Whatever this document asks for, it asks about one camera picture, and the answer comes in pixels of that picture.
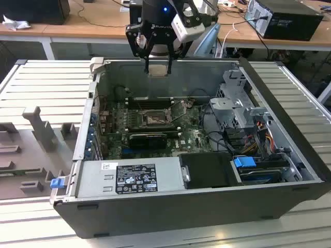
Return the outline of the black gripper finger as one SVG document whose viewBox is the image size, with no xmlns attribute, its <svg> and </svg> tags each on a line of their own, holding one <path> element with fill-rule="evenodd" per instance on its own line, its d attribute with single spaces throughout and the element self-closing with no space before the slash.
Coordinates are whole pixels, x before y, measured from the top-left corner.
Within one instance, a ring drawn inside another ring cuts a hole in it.
<svg viewBox="0 0 331 248">
<path fill-rule="evenodd" d="M 174 60 L 177 60 L 179 58 L 185 58 L 187 52 L 189 51 L 190 47 L 192 45 L 192 42 L 186 42 L 186 43 L 181 43 L 179 46 L 179 50 L 176 52 L 174 50 L 174 44 L 169 43 L 167 44 L 168 52 L 169 52 L 169 62 L 168 62 L 168 69 L 167 69 L 167 74 L 171 74 L 172 72 L 172 62 Z"/>
<path fill-rule="evenodd" d="M 126 26 L 126 37 L 128 40 L 128 43 L 131 47 L 131 50 L 133 52 L 133 55 L 135 57 L 139 57 L 141 59 L 145 60 L 145 69 L 144 72 L 146 74 L 149 73 L 149 56 L 151 54 L 151 51 L 156 44 L 157 40 L 157 33 L 151 31 L 151 29 L 146 29 L 147 26 L 144 27 L 143 24 L 138 25 L 127 25 Z M 137 43 L 137 38 L 140 35 L 144 35 L 147 39 L 147 42 L 144 46 L 144 48 L 141 48 L 140 45 Z"/>
</svg>

